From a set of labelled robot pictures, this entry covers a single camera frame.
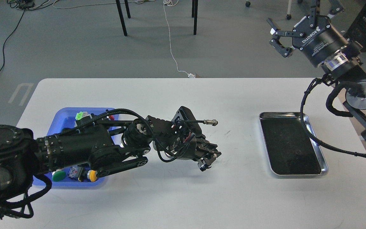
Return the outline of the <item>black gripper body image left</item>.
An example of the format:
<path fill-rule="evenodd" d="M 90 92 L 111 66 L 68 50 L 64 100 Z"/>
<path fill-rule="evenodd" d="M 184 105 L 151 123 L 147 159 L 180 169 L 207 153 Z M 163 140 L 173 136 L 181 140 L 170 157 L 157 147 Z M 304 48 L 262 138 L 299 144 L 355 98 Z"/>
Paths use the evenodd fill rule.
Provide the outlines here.
<path fill-rule="evenodd" d="M 183 140 L 183 137 L 175 137 L 174 139 L 174 154 L 177 155 L 177 159 L 197 161 L 200 157 L 196 155 L 196 141 L 207 140 L 206 136 L 195 136 L 190 142 L 183 142 Z"/>

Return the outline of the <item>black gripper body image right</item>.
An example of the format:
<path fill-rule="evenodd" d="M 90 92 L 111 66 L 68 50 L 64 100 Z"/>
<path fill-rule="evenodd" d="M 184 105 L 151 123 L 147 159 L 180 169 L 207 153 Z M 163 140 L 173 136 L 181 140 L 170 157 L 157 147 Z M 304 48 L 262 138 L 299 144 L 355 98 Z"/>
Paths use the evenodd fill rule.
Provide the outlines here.
<path fill-rule="evenodd" d="M 314 67 L 321 64 L 329 69 L 336 69 L 348 62 L 343 50 L 348 42 L 340 32 L 331 25 L 327 16 L 315 16 L 312 22 L 310 16 L 303 17 L 293 28 L 301 37 L 293 38 L 293 47 L 299 49 Z"/>

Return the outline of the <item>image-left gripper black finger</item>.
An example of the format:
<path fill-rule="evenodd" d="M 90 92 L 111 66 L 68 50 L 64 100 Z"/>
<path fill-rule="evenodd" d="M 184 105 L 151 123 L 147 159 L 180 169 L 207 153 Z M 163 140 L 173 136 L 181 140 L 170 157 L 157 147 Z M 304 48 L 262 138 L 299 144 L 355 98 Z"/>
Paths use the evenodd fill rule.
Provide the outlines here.
<path fill-rule="evenodd" d="M 217 147 L 217 144 L 211 143 L 208 140 L 197 140 L 196 155 L 205 158 L 218 158 L 222 155 L 222 152 Z"/>
<path fill-rule="evenodd" d="M 201 171 L 206 171 L 212 166 L 212 163 L 216 160 L 215 156 L 206 156 L 197 160 L 198 167 Z"/>

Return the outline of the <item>black robot arm image left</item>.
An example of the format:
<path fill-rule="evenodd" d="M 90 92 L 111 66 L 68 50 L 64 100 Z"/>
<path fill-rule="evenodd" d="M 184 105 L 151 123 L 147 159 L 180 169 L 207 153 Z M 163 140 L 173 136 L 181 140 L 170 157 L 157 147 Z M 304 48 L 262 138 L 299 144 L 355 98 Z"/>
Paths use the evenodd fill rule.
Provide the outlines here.
<path fill-rule="evenodd" d="M 31 202 L 52 188 L 46 174 L 73 165 L 87 163 L 101 178 L 145 165 L 153 148 L 163 162 L 193 160 L 205 171 L 221 152 L 205 138 L 201 123 L 218 124 L 197 120 L 181 106 L 171 121 L 106 110 L 38 139 L 30 129 L 0 125 L 0 219 L 33 217 Z"/>

